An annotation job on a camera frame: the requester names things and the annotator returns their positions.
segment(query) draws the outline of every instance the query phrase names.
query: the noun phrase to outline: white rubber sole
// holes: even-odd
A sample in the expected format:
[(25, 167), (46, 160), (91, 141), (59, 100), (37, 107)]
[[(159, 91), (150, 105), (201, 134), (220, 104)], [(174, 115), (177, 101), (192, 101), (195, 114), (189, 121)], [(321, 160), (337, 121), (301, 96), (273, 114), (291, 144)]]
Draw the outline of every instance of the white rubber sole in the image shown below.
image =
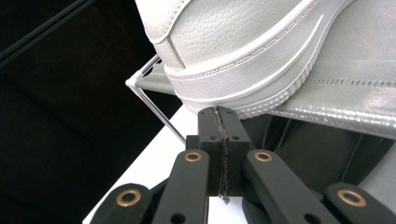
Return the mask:
[[(338, 6), (329, 6), (332, 2)], [(170, 76), (177, 96), (193, 113), (218, 105), (233, 109), (240, 119), (281, 105), (304, 83), (332, 23), (351, 2), (314, 1), (284, 32), (248, 56), (203, 74)]]

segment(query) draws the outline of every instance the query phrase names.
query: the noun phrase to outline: shoe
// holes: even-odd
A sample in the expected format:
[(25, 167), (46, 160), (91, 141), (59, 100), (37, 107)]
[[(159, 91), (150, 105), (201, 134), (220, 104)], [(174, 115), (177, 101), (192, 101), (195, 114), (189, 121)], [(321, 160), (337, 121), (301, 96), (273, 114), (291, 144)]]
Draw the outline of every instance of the shoe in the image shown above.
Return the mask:
[(240, 119), (291, 97), (308, 76), (333, 21), (352, 0), (136, 0), (175, 93), (197, 113)]

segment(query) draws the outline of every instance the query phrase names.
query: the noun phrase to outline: white table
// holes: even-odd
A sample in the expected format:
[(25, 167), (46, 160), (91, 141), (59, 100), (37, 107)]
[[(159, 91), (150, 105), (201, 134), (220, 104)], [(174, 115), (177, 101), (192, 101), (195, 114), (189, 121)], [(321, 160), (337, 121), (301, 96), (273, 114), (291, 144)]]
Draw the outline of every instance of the white table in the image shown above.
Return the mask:
[[(183, 135), (197, 134), (197, 117), (191, 114), (184, 106), (176, 112), (171, 121)], [(99, 205), (108, 193), (116, 187), (127, 183), (135, 183), (151, 189), (165, 180), (171, 173), (177, 154), (183, 151), (184, 148), (184, 145), (172, 132), (164, 127), (85, 217), (83, 223), (88, 224), (91, 222)], [(210, 197), (208, 223), (247, 223), (242, 211), (242, 199), (240, 197), (232, 197), (230, 203), (225, 204), (219, 197)]]

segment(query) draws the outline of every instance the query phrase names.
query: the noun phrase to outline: shoe sole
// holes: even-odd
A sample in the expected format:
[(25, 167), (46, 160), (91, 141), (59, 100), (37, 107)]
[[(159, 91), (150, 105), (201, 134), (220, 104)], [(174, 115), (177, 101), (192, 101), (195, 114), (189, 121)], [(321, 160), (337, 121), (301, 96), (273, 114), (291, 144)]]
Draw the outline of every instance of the shoe sole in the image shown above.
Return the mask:
[[(333, 22), (339, 13), (341, 13), (352, 1), (353, 0), (345, 0), (339, 6), (335, 6), (334, 8), (336, 8), (336, 10), (333, 10), (333, 14), (327, 17), (326, 15), (319, 15), (320, 13), (318, 13), (319, 11), (326, 10), (323, 9), (327, 6), (326, 1), (315, 1), (299, 17), (298, 21), (293, 23), (295, 26), (289, 26), (288, 29), (284, 30), (269, 44), (267, 43), (261, 46), (247, 57), (240, 58), (235, 63), (223, 66), (223, 71), (230, 74), (230, 77), (234, 77), (235, 73), (243, 74), (245, 77), (248, 77), (249, 74), (261, 74), (261, 71), (265, 71), (267, 69), (266, 65), (269, 64), (264, 63), (264, 57), (269, 57), (269, 55), (271, 55), (268, 51), (274, 50), (274, 55), (276, 55), (277, 52), (283, 52), (282, 48), (286, 51), (289, 49), (288, 40), (290, 41), (294, 37), (299, 38), (299, 35), (305, 36), (302, 45), (294, 46), (294, 48), (297, 48), (297, 52), (293, 52), (291, 57), (289, 55), (289, 58), (286, 60), (288, 61), (287, 63), (279, 65), (280, 69), (276, 69), (276, 72), (271, 73), (272, 75), (269, 77), (265, 77), (264, 79), (262, 79), (262, 77), (253, 78), (252, 81), (255, 83), (252, 85), (250, 84), (249, 88), (243, 89), (237, 93), (232, 92), (231, 94), (227, 94), (226, 97), (213, 97), (213, 95), (216, 94), (213, 91), (216, 91), (217, 88), (209, 86), (208, 88), (211, 88), (210, 91), (205, 90), (205, 88), (201, 90), (201, 92), (204, 92), (201, 96), (203, 95), (204, 98), (197, 99), (196, 97), (180, 94), (177, 90), (186, 88), (185, 84), (186, 80), (188, 80), (193, 85), (189, 88), (189, 91), (200, 92), (200, 90), (195, 90), (194, 87), (208, 86), (197, 83), (197, 80), (199, 81), (199, 79), (202, 79), (202, 77), (205, 78), (205, 76), (190, 76), (188, 79), (183, 77), (182, 82), (179, 82), (180, 77), (170, 76), (169, 79), (175, 86), (177, 96), (192, 113), (196, 114), (203, 108), (220, 105), (234, 110), (240, 119), (259, 116), (266, 110), (273, 109), (283, 104), (301, 87), (302, 83), (304, 83), (318, 57), (318, 53)], [(298, 22), (301, 21), (305, 22), (305, 24), (299, 26)], [(219, 78), (219, 70), (221, 69), (206, 72), (205, 75), (207, 75), (209, 77), (208, 80), (213, 83), (224, 82), (227, 78)]]

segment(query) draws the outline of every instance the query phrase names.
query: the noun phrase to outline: white sneaker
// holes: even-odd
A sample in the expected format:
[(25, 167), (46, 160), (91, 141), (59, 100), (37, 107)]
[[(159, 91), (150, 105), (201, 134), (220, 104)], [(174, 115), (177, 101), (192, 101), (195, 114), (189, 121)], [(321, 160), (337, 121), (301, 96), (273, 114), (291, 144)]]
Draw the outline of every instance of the white sneaker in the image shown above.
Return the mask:
[(308, 76), (352, 0), (136, 0), (177, 96), (192, 112), (220, 105), (240, 119), (286, 101)]

